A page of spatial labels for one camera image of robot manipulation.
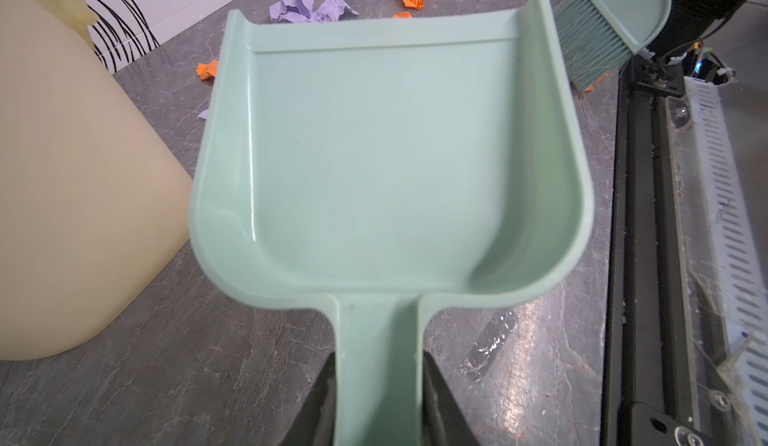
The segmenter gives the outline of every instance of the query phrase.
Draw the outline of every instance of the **table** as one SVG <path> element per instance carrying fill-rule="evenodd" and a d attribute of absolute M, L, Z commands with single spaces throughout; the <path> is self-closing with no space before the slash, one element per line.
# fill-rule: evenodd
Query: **table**
<path fill-rule="evenodd" d="M 234 0 L 115 75 L 190 174 L 212 86 L 195 75 L 197 63 L 217 57 L 227 10 L 268 22 L 274 1 Z M 346 1 L 362 19 L 404 11 L 401 0 Z M 413 15 L 526 1 L 427 0 Z M 615 75 L 574 94 L 596 196 L 574 271 L 528 304 L 449 310 L 427 328 L 425 347 L 481 444 L 598 443 L 616 96 Z M 0 444 L 278 444 L 332 350 L 322 315 L 236 303 L 187 244 L 90 342 L 0 362 Z"/>

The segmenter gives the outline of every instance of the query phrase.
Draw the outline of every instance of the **dustpan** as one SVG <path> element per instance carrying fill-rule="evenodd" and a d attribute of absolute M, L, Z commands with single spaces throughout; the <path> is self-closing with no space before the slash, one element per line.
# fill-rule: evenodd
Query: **dustpan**
<path fill-rule="evenodd" d="M 593 201 L 549 0 L 320 25 L 230 12 L 192 245 L 227 295 L 330 319 L 334 444 L 419 444 L 429 319 L 552 288 Z"/>

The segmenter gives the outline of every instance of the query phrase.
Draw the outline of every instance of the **wire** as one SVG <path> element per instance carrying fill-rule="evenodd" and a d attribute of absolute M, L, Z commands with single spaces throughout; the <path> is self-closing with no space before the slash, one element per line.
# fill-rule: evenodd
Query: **wire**
<path fill-rule="evenodd" d="M 673 53 L 675 53 L 680 48 L 686 48 L 687 49 L 687 48 L 690 48 L 692 45 L 695 45 L 698 42 L 703 42 L 705 39 L 707 39 L 710 36 L 712 36 L 715 33 L 717 33 L 733 17 L 734 17 L 734 15 L 732 14 L 732 15 L 724 18 L 723 21 L 720 22 L 720 24 L 717 26 L 717 28 L 715 28 L 711 32 L 707 33 L 706 36 L 700 36 L 699 38 L 694 39 L 692 42 L 687 42 L 687 43 L 683 43 L 682 45 L 675 46 L 674 48 L 670 49 L 668 52 L 664 53 L 664 55 L 661 56 L 661 59 L 659 60 L 659 67 L 661 67 L 661 71 L 664 73 L 664 75 L 667 76 L 667 78 L 671 78 L 672 77 L 672 74 L 669 73 L 669 70 L 667 70 L 667 61 L 669 61 L 669 58 L 670 58 L 670 56 Z"/>

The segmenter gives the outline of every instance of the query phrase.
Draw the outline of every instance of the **black metal frame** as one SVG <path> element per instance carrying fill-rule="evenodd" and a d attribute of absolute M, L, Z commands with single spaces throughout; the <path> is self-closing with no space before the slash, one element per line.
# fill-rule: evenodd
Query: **black metal frame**
<path fill-rule="evenodd" d="M 674 445 L 676 428 L 694 432 L 665 101 L 670 92 L 637 77 L 642 61 L 633 58 L 619 83 L 603 446 Z"/>

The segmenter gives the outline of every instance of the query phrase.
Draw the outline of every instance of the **purple crumpled paper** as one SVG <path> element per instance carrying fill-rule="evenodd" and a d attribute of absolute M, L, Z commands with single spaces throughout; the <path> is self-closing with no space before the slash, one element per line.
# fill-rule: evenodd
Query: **purple crumpled paper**
<path fill-rule="evenodd" d="M 280 0 L 270 6 L 272 23 L 284 19 L 291 23 L 324 23 L 337 22 L 344 11 L 359 13 L 344 0 L 325 0 L 317 11 L 313 11 L 315 0 Z"/>

